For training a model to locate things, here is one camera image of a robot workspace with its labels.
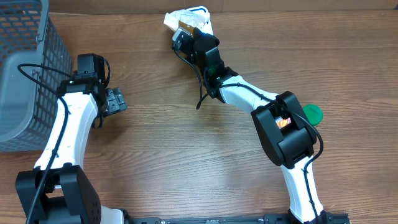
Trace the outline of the orange small box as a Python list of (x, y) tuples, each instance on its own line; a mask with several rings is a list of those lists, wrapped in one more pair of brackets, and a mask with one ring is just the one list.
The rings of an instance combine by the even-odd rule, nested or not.
[(291, 122), (292, 122), (291, 118), (284, 119), (282, 117), (278, 117), (275, 119), (275, 123), (279, 129), (282, 129), (282, 128), (288, 126)]

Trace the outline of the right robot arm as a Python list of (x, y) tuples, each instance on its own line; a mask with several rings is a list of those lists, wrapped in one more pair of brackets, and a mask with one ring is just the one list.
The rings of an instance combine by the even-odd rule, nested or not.
[(195, 28), (179, 27), (173, 37), (176, 56), (191, 66), (199, 79), (200, 100), (207, 96), (251, 115), (266, 156), (284, 175), (293, 223), (323, 223), (324, 209), (315, 187), (312, 164), (319, 156), (314, 144), (322, 137), (309, 122), (296, 96), (261, 90), (225, 66), (219, 40)]

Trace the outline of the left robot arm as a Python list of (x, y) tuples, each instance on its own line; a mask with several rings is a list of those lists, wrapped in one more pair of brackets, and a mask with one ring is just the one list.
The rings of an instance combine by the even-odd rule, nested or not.
[(119, 88), (109, 88), (109, 62), (96, 54), (78, 56), (78, 68), (56, 90), (57, 115), (49, 140), (32, 170), (20, 172), (16, 190), (27, 223), (131, 223), (123, 209), (108, 208), (83, 171), (90, 129), (127, 109)]

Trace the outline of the beige snack bag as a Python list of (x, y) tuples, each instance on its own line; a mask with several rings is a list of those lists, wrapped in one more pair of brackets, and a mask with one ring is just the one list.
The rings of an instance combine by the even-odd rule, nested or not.
[(187, 9), (180, 9), (170, 13), (166, 13), (164, 17), (164, 24), (172, 31), (176, 31), (179, 27), (186, 27), (189, 29), (196, 28), (190, 20), (192, 16)]

